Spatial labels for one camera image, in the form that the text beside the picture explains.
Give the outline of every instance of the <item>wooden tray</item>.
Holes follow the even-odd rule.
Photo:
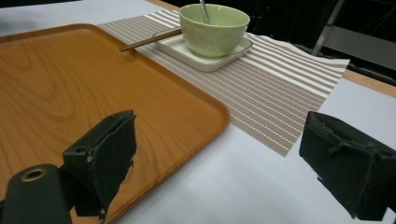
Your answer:
[[[88,24],[0,37],[0,200],[17,172],[62,165],[97,122],[132,108],[137,154],[110,205],[113,221],[224,130],[224,104],[122,45]]]

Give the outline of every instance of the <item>white table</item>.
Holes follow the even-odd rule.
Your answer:
[[[84,0],[0,8],[0,35],[148,14],[144,0]],[[396,148],[396,99],[341,79],[319,110]],[[299,157],[283,158],[230,126],[118,223],[371,223],[352,219]],[[393,223],[388,210],[383,223]]]

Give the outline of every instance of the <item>striped placemat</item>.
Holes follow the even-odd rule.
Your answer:
[[[177,11],[100,24],[131,44],[179,26]],[[313,57],[267,36],[246,34],[250,51],[212,73],[198,71],[156,49],[138,50],[226,104],[235,126],[286,156],[302,134],[308,111],[317,111],[344,73],[348,60]]]

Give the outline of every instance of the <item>white saucer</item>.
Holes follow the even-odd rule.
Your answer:
[[[166,34],[172,30],[159,32],[155,35]],[[241,42],[239,42],[238,46],[230,54],[219,58],[203,58],[194,54],[186,46],[183,35],[172,36],[156,43],[159,50],[203,72],[213,72],[220,69],[222,66],[245,55],[250,47],[253,45],[250,40],[243,37]]]

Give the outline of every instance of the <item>green bowl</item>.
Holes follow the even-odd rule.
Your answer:
[[[224,56],[242,39],[250,17],[232,7],[206,4],[210,24],[205,24],[200,4],[186,5],[179,11],[180,26],[186,45],[204,57]]]

